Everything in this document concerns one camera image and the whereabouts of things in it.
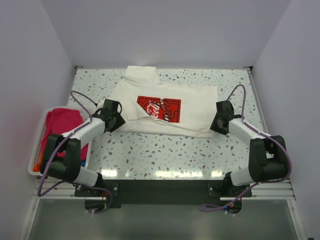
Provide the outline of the white t-shirt red print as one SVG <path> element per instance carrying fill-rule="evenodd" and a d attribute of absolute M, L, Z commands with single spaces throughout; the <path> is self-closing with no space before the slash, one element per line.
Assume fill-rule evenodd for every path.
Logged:
<path fill-rule="evenodd" d="M 127 67 L 108 99 L 122 105 L 120 131 L 219 138 L 210 129 L 216 115 L 217 86 L 188 86 L 159 80 L 150 66 Z"/>

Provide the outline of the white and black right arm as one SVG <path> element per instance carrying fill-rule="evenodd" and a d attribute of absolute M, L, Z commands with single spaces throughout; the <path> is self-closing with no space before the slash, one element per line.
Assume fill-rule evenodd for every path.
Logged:
<path fill-rule="evenodd" d="M 272 136 L 235 114 L 229 100 L 216 103 L 216 114 L 210 127 L 222 135 L 234 135 L 249 148 L 248 165 L 225 174 L 223 192 L 235 196 L 241 186 L 258 183 L 281 182 L 289 178 L 292 163 L 282 136 Z"/>

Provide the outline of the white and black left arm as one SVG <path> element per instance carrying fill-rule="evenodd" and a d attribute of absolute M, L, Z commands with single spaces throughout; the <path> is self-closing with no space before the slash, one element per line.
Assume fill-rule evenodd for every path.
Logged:
<path fill-rule="evenodd" d="M 81 165 L 81 151 L 95 137 L 124 125 L 121 113 L 120 102 L 104 98 L 103 104 L 84 123 L 62 134 L 49 135 L 40 165 L 42 176 L 85 185 L 88 193 L 99 196 L 104 190 L 102 176 Z"/>

